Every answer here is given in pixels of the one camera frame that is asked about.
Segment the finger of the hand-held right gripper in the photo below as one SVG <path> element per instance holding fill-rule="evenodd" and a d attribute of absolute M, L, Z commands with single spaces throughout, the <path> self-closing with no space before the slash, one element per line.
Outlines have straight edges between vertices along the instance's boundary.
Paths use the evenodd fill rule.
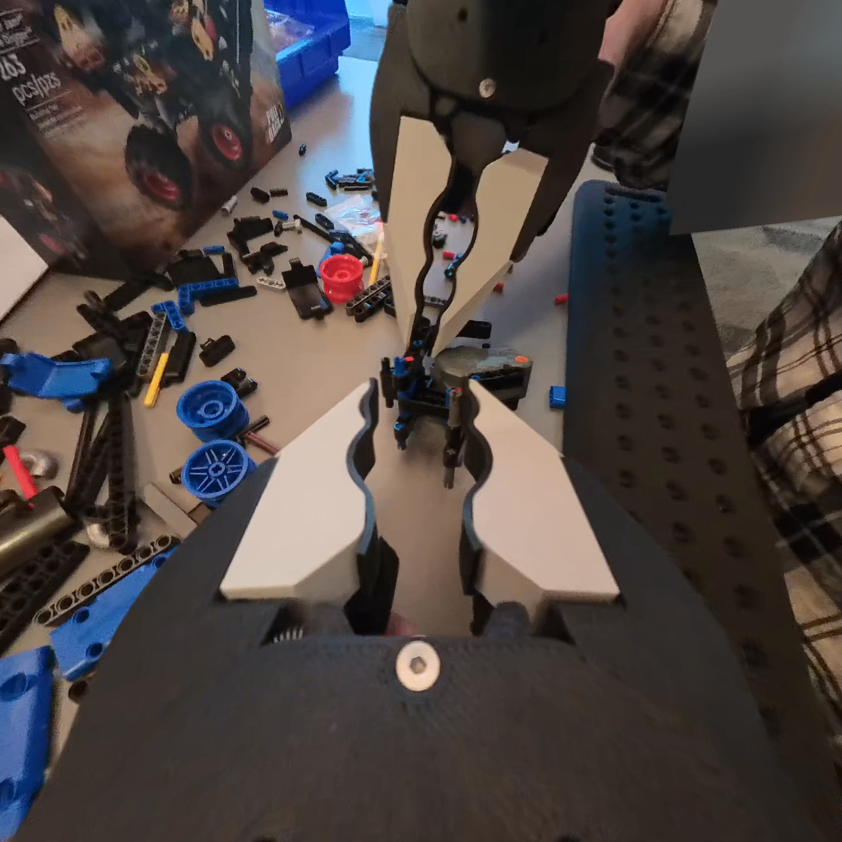
<path fill-rule="evenodd" d="M 421 309 L 418 300 L 423 297 L 433 260 L 430 238 L 452 163 L 450 150 L 432 122 L 401 117 L 384 227 L 396 323 L 403 345 L 411 344 Z"/>
<path fill-rule="evenodd" d="M 457 270 L 447 310 L 439 318 L 437 347 L 446 347 L 457 337 L 511 267 L 512 251 L 547 163 L 541 155 L 516 149 L 483 170 L 475 195 L 475 236 Z"/>

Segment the blue hinged fender panel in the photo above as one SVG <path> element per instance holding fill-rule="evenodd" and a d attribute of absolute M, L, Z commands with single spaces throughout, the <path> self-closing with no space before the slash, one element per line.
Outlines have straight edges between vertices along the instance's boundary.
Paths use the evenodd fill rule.
<path fill-rule="evenodd" d="M 91 396 L 114 372 L 110 359 L 58 362 L 37 353 L 5 353 L 1 364 L 15 393 L 61 402 L 73 414 L 83 412 Z"/>

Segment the red wheel rim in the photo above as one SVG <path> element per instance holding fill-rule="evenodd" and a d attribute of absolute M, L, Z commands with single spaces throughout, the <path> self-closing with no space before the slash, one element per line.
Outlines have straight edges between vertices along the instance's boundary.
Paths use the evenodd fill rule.
<path fill-rule="evenodd" d="M 323 294 L 336 306 L 347 304 L 364 289 L 364 265 L 351 254 L 335 254 L 324 259 L 319 274 Z"/>

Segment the blue flat holed panel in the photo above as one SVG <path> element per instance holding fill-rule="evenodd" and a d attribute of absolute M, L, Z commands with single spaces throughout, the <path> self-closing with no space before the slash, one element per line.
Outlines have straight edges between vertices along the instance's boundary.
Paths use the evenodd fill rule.
<path fill-rule="evenodd" d="M 179 548 L 163 551 L 100 592 L 87 605 L 50 634 L 50 646 L 61 675 L 73 682 L 91 673 L 121 625 L 125 615 L 158 569 Z"/>

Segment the blue storage bin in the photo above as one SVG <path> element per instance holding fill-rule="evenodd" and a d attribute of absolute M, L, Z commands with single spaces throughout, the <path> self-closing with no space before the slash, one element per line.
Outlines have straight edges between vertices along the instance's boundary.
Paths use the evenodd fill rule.
<path fill-rule="evenodd" d="M 351 45 L 344 1 L 265 1 L 279 78 L 288 109 L 307 100 L 339 71 Z"/>

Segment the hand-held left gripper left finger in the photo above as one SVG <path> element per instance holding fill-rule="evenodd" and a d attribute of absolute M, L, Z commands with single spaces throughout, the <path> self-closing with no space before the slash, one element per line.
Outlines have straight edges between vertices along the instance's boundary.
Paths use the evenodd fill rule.
<path fill-rule="evenodd" d="M 356 633 L 386 632 L 399 562 L 365 482 L 379 400 L 364 381 L 281 449 L 222 578 L 227 599 L 337 605 Z"/>

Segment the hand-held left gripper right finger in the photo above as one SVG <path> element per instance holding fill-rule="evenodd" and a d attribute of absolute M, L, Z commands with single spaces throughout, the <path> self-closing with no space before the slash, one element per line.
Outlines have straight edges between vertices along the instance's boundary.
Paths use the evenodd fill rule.
<path fill-rule="evenodd" d="M 459 569 L 467 595 L 540 616 L 554 603 L 610 604 L 620 588 L 560 452 L 478 381 L 462 394 Z"/>

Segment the grey flat plate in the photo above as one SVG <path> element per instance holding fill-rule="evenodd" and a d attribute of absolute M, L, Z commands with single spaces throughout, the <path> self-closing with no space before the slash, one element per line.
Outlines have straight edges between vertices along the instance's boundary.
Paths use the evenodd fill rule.
<path fill-rule="evenodd" d="M 152 482 L 143 487 L 142 500 L 163 521 L 170 534 L 179 539 L 187 538 L 211 515 L 211 509 L 204 503 L 198 503 L 191 510 L 183 509 Z"/>

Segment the black grey motor assembly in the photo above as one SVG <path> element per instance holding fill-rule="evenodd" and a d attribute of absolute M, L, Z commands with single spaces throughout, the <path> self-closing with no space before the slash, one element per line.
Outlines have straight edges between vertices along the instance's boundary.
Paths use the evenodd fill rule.
<path fill-rule="evenodd" d="M 465 433 L 461 420 L 462 397 L 469 382 L 479 382 L 509 409 L 515 410 L 528 391 L 533 361 L 508 349 L 456 345 L 424 364 L 409 364 L 402 356 L 385 357 L 381 364 L 381 390 L 386 407 L 397 409 L 393 434 L 398 449 L 405 450 L 421 419 L 441 423 L 444 487 L 454 486 Z"/>

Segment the long black holed beam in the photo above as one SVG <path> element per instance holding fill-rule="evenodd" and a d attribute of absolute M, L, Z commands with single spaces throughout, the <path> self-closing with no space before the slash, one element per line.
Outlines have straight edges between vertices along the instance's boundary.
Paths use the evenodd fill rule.
<path fill-rule="evenodd" d="M 1 592 L 2 655 L 89 553 L 90 547 L 80 542 L 53 543 L 24 563 L 6 582 Z"/>

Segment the black angled connector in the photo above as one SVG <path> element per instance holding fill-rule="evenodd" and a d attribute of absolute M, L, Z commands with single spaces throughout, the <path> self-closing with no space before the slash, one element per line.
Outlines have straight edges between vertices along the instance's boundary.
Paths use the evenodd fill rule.
<path fill-rule="evenodd" d="M 275 271 L 275 258 L 283 255 L 289 247 L 279 242 L 265 243 L 256 251 L 240 255 L 240 260 L 251 275 L 271 276 Z"/>
<path fill-rule="evenodd" d="M 226 236 L 234 251 L 243 257 L 249 253 L 249 243 L 252 240 L 271 234 L 274 228 L 272 219 L 268 217 L 239 217 L 233 220 L 233 227 Z"/>

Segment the black sloped panel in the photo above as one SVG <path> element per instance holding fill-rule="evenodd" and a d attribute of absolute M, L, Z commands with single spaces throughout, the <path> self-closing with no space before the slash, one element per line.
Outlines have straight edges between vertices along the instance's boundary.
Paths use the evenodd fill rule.
<path fill-rule="evenodd" d="M 322 292 L 312 265 L 291 258 L 289 268 L 282 272 L 282 279 L 289 300 L 302 321 L 322 321 L 332 312 L 332 303 Z"/>

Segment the white rounded board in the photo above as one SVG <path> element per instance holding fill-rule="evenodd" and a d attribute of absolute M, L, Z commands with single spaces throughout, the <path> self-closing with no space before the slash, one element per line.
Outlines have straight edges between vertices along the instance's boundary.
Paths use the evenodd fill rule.
<path fill-rule="evenodd" d="M 34 247 L 1 217 L 1 319 L 49 270 Z"/>

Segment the toy truck box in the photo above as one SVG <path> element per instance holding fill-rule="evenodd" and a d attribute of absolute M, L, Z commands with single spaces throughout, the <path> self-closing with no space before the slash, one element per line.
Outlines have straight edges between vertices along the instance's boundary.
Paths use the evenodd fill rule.
<path fill-rule="evenodd" d="M 2 214 L 59 270 L 156 268 L 291 138 L 264 2 L 1 2 Z"/>

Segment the red axle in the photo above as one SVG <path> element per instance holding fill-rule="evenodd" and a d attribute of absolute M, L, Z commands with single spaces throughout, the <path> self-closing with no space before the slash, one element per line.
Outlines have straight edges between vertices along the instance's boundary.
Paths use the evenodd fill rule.
<path fill-rule="evenodd" d="M 11 468 L 24 500 L 33 499 L 38 492 L 35 480 L 14 445 L 5 446 L 2 450 L 5 461 Z"/>

